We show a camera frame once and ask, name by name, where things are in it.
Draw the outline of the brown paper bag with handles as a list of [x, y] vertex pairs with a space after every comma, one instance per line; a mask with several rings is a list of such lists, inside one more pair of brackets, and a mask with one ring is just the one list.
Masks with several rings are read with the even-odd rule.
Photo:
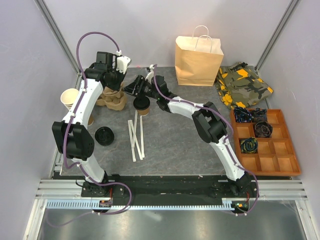
[[221, 40], [212, 38], [205, 25], [194, 28], [191, 36], [175, 39], [175, 72], [181, 86], [213, 86], [224, 58]]

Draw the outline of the brown paper coffee cup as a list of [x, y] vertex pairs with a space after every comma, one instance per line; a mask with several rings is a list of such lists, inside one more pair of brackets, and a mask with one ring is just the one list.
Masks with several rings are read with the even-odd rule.
[[150, 108], [146, 108], [146, 109], [138, 109], [137, 110], [137, 113], [140, 115], [140, 116], [146, 116], [148, 115], [150, 112]]

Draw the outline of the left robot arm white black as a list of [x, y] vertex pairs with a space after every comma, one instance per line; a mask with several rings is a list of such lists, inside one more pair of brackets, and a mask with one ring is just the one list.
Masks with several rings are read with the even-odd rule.
[[96, 101], [105, 88], [119, 91], [131, 59], [120, 50], [116, 53], [99, 51], [96, 61], [83, 73], [75, 103], [62, 119], [52, 124], [58, 151], [66, 169], [78, 167], [92, 191], [99, 197], [110, 191], [108, 175], [94, 156], [95, 141], [88, 132], [88, 123]]

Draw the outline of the black plastic cup lid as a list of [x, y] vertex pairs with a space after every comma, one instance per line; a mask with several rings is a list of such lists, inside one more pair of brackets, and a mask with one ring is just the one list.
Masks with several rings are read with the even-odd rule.
[[137, 111], [144, 111], [150, 107], [150, 100], [148, 97], [137, 97], [133, 101], [133, 106]]

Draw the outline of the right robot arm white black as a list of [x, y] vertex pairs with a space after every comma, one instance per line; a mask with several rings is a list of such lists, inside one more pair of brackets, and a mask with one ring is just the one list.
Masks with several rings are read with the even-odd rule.
[[219, 157], [229, 182], [229, 191], [235, 197], [242, 196], [250, 185], [248, 171], [241, 165], [233, 151], [227, 133], [227, 121], [212, 102], [199, 104], [187, 101], [169, 91], [163, 76], [151, 80], [139, 75], [124, 91], [136, 97], [153, 98], [163, 111], [193, 120], [199, 137], [208, 143]]

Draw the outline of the single brown pulp cup carrier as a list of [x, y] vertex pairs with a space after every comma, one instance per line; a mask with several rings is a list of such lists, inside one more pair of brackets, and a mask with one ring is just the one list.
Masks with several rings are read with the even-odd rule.
[[124, 85], [121, 84], [119, 90], [112, 90], [109, 87], [105, 87], [101, 95], [103, 98], [120, 99], [124, 95]]

